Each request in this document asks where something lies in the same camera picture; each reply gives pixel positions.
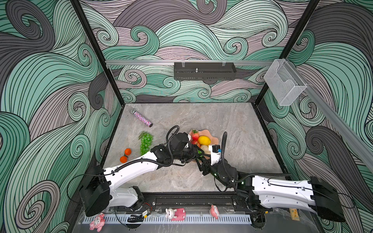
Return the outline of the pale fake pear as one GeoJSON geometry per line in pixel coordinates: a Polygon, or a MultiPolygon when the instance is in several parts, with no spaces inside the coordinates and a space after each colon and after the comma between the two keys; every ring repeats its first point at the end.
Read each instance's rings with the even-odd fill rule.
{"type": "Polygon", "coordinates": [[[209,148],[208,148],[207,145],[201,145],[200,149],[202,149],[205,154],[211,154],[211,152],[210,152],[210,150],[209,150],[209,148]]]}

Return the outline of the red fake strawberry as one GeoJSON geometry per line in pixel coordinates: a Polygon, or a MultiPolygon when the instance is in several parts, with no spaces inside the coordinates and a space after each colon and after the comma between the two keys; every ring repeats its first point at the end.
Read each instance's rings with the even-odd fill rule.
{"type": "Polygon", "coordinates": [[[197,141],[199,139],[200,135],[199,135],[199,131],[197,130],[192,130],[191,131],[191,138],[193,141],[197,141]]]}

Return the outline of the yellow fake lemon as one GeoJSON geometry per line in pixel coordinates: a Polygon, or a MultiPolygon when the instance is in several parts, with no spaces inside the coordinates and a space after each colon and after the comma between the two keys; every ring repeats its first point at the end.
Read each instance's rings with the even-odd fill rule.
{"type": "Polygon", "coordinates": [[[200,136],[197,141],[200,145],[209,146],[211,144],[211,139],[207,136],[200,136]]]}

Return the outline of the pink wavy fruit bowl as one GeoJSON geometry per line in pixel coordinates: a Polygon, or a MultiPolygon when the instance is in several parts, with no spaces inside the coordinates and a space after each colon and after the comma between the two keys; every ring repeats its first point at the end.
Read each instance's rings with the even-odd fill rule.
{"type": "MultiPolygon", "coordinates": [[[[191,131],[189,132],[189,140],[190,142],[192,142],[192,138],[191,138],[191,131]]],[[[216,138],[216,137],[213,137],[210,133],[209,130],[202,130],[202,131],[199,131],[199,135],[200,136],[207,136],[211,139],[211,144],[210,145],[218,145],[219,144],[219,139],[216,138]]]]}

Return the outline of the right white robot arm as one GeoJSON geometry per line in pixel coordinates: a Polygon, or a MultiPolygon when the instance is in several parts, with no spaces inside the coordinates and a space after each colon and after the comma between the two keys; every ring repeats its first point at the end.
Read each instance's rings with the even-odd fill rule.
{"type": "Polygon", "coordinates": [[[249,209],[264,212],[271,208],[292,208],[316,213],[320,218],[345,222],[338,191],[322,178],[288,181],[275,179],[276,174],[240,173],[219,154],[196,158],[203,175],[211,174],[225,188],[232,188],[249,209]]]}

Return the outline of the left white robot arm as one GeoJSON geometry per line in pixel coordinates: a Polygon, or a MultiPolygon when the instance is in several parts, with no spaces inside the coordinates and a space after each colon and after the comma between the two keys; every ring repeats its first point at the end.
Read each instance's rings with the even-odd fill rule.
{"type": "Polygon", "coordinates": [[[188,134],[177,133],[165,145],[155,146],[123,165],[106,169],[95,167],[91,174],[83,175],[78,188],[85,215],[94,216],[112,206],[138,209],[142,205],[140,190],[134,186],[128,189],[121,186],[148,172],[170,167],[175,159],[186,164],[199,156],[198,149],[189,141],[188,134]]]}

